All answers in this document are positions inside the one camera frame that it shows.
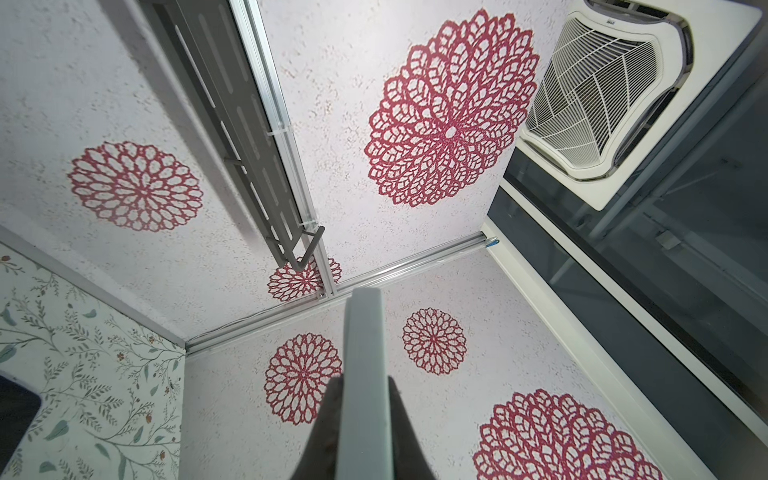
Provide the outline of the light blue phone case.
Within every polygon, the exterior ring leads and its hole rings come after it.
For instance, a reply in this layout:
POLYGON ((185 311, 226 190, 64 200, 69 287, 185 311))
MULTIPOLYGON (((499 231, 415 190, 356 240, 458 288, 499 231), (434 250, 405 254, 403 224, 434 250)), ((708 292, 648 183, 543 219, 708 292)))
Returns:
POLYGON ((393 479, 382 292, 357 288, 345 306, 338 479, 393 479))

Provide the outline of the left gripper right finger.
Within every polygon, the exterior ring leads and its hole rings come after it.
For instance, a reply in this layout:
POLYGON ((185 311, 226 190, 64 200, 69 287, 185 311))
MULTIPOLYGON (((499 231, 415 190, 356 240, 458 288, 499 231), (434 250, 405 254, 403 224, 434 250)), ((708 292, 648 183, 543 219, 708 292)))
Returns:
POLYGON ((397 480, 435 480, 415 434, 399 389, 388 377, 394 478, 397 480))

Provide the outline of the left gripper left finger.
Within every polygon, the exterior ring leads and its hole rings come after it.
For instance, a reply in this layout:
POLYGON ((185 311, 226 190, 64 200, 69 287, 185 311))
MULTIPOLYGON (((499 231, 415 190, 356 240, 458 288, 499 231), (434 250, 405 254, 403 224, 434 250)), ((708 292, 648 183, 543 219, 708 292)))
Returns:
POLYGON ((343 377, 332 377, 291 480, 334 480, 343 400, 343 377))

